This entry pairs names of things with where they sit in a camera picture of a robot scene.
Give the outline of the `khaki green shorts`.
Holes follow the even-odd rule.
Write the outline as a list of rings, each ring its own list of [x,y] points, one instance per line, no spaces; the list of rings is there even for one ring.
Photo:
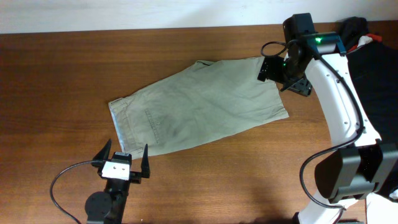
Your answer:
[[[109,102],[119,143],[134,159],[190,149],[288,118],[276,84],[259,81],[263,57],[211,62]]]

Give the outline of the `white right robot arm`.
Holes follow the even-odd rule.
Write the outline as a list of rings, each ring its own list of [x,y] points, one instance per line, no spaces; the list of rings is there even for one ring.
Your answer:
[[[336,32],[287,28],[258,78],[308,96],[315,90],[332,146],[320,151],[317,191],[295,223],[338,223],[360,200],[378,223],[397,222],[397,51],[379,42],[346,50]]]

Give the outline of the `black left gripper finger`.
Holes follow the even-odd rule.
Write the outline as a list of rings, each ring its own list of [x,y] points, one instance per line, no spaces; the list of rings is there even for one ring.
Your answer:
[[[141,161],[141,177],[145,179],[150,178],[150,165],[149,165],[149,155],[148,155],[148,144],[144,147],[144,153]]]
[[[111,150],[112,140],[109,139],[103,148],[93,157],[94,161],[105,161],[109,157],[109,153]]]

